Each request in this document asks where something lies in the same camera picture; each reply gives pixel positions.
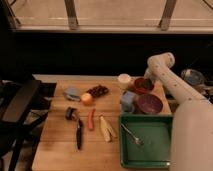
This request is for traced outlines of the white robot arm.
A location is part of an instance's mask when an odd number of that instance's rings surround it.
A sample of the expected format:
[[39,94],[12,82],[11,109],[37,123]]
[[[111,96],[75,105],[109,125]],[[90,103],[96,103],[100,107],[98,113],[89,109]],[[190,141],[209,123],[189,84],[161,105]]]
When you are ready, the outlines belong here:
[[169,171],[213,171],[213,104],[170,68],[172,53],[148,58],[145,77],[162,82],[179,106],[173,116]]

